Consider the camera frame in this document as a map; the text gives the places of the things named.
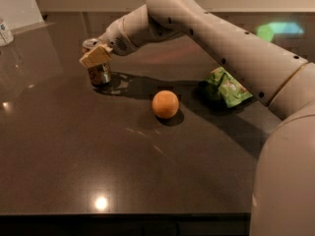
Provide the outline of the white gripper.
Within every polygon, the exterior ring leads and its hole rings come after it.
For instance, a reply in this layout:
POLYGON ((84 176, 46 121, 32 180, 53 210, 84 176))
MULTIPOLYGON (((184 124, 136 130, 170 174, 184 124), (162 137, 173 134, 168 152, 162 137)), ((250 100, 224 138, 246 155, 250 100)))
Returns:
POLYGON ((97 44, 93 47, 84 46, 84 54, 80 58, 80 63, 88 69, 107 63, 111 59, 112 52, 118 56, 127 56, 135 52, 138 47, 130 40, 126 23, 127 17, 123 16, 110 24, 98 37, 104 44, 97 44))

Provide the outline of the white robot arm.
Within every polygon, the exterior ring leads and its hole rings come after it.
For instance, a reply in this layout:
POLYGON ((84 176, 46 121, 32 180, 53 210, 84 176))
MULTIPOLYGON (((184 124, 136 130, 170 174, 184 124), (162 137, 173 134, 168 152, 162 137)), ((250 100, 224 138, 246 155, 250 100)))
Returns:
POLYGON ((87 40, 86 68, 151 43, 189 36, 281 123, 258 160, 250 236, 315 236, 315 64, 204 10, 195 0, 146 0, 87 40))

